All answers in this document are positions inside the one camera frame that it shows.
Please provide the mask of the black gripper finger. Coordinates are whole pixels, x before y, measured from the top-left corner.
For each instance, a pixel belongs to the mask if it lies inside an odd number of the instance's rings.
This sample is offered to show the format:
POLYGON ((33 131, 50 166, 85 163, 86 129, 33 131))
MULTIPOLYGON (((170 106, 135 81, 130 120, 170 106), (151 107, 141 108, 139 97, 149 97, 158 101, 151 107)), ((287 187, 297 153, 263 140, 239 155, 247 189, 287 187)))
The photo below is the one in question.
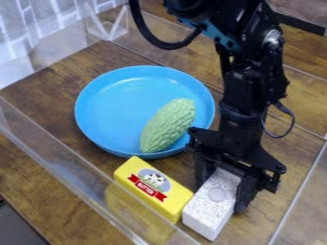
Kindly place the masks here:
POLYGON ((253 175, 247 175, 238 186, 237 190, 237 202, 234 207, 235 213, 243 213, 251 201, 258 193, 258 178, 253 175))
POLYGON ((202 155, 194 155, 194 177, 195 186, 201 188, 217 170, 215 162, 206 159, 202 155))

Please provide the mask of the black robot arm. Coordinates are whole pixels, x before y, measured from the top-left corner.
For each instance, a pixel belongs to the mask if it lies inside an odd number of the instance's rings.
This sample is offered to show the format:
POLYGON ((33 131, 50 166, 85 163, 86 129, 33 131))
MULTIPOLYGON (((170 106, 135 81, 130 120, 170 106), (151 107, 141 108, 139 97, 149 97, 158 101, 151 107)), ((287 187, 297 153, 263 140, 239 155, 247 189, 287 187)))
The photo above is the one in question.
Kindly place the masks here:
POLYGON ((286 165, 261 145, 270 106, 281 103, 289 80, 283 72, 283 30, 265 0, 163 0, 167 12, 215 41, 223 74, 221 124, 193 127, 195 182, 203 185, 223 169, 241 178, 234 211, 242 213, 262 190, 279 188, 286 165))

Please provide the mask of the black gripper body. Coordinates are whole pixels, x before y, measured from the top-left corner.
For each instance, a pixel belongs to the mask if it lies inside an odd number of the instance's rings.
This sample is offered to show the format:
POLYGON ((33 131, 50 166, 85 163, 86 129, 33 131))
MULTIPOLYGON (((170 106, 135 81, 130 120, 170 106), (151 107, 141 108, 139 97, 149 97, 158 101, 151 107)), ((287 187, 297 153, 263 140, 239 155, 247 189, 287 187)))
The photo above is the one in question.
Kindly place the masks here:
POLYGON ((286 165, 261 144, 266 116, 267 110, 242 114, 222 101, 219 129, 191 127, 187 150, 214 161, 217 169, 222 168, 241 179, 255 176, 258 191, 277 192, 286 165))

